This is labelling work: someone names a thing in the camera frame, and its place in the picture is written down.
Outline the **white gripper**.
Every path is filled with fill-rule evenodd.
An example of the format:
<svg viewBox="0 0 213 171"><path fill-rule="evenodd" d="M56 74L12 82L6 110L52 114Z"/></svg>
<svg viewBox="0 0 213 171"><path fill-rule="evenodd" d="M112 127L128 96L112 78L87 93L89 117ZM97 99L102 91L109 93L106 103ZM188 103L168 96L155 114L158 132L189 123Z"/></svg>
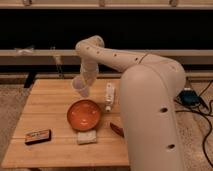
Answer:
<svg viewBox="0 0 213 171"><path fill-rule="evenodd" d="M82 63L80 67L80 74L83 77L84 82L88 86L92 86L99 73L99 67L97 63Z"/></svg>

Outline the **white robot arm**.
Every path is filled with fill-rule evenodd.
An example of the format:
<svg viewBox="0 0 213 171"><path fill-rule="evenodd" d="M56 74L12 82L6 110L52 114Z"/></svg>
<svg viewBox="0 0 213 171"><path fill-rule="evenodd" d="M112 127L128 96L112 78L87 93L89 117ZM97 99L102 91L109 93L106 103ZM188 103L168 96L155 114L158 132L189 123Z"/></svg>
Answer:
<svg viewBox="0 0 213 171"><path fill-rule="evenodd" d="M131 171L187 171L173 102L186 82L182 65L151 53L108 49L99 36L79 41L75 50L122 73L119 102Z"/></svg>

